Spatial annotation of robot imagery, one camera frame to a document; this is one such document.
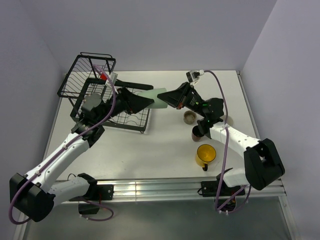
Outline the pale green cup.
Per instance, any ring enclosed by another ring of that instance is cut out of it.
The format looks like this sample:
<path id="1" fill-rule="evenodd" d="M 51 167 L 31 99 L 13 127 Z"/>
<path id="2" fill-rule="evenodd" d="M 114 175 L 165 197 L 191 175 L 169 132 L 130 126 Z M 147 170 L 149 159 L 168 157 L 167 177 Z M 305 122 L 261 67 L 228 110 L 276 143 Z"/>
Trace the pale green cup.
<path id="1" fill-rule="evenodd" d="M 166 88 L 155 88 L 139 92 L 137 95 L 140 97 L 154 100 L 154 102 L 146 107 L 146 109 L 166 109 L 168 104 L 158 98 L 158 94 L 166 93 Z"/>

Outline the speckled beige cup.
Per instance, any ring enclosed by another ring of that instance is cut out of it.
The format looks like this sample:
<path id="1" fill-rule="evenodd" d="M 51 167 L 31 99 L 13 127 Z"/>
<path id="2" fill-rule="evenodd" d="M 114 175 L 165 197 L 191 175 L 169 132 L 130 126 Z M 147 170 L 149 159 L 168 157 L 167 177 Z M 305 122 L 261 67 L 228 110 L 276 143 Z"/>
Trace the speckled beige cup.
<path id="1" fill-rule="evenodd" d="M 191 110 L 187 110 L 183 114 L 183 121 L 187 125 L 192 125 L 197 120 L 197 114 Z"/>

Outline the dark maroon mug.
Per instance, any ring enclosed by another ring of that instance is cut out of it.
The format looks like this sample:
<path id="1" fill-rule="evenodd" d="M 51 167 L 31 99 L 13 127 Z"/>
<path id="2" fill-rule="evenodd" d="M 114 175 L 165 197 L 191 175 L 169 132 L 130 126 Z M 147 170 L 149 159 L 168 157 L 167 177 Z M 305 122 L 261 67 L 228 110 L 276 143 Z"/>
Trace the dark maroon mug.
<path id="1" fill-rule="evenodd" d="M 191 138 L 194 142 L 199 142 L 204 135 L 200 132 L 198 126 L 192 128 Z"/>

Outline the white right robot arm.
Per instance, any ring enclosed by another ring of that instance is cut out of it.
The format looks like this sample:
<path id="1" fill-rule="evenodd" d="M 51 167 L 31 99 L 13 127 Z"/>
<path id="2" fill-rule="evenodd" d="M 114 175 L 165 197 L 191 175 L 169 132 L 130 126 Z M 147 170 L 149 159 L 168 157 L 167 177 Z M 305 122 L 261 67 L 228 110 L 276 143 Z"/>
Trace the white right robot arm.
<path id="1" fill-rule="evenodd" d="M 223 171 L 222 179 L 216 183 L 220 194 L 227 195 L 234 187 L 243 185 L 260 191 L 285 174 L 285 167 L 272 140 L 248 136 L 224 122 L 222 116 L 226 116 L 227 112 L 222 98 L 204 100 L 188 82 L 176 90 L 159 93 L 157 98 L 173 108 L 186 107 L 203 117 L 192 129 L 194 140 L 208 137 L 243 158 L 242 167 Z"/>

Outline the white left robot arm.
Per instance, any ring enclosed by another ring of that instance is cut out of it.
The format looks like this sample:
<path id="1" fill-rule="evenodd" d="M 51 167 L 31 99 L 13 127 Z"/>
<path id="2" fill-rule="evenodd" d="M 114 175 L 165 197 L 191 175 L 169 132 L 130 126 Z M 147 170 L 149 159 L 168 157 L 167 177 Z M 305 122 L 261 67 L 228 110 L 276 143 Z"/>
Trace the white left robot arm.
<path id="1" fill-rule="evenodd" d="M 8 216 L 13 224 L 13 209 L 18 209 L 29 220 L 42 221 L 57 205 L 80 198 L 87 201 L 98 193 L 97 180 L 86 173 L 56 184 L 57 178 L 80 155 L 91 148 L 104 133 L 103 123 L 125 112 L 136 114 L 155 103 L 145 92 L 134 94 L 122 87 L 112 90 L 111 98 L 104 102 L 97 93 L 84 98 L 81 117 L 62 144 L 26 174 L 16 173 L 9 180 L 10 206 Z"/>

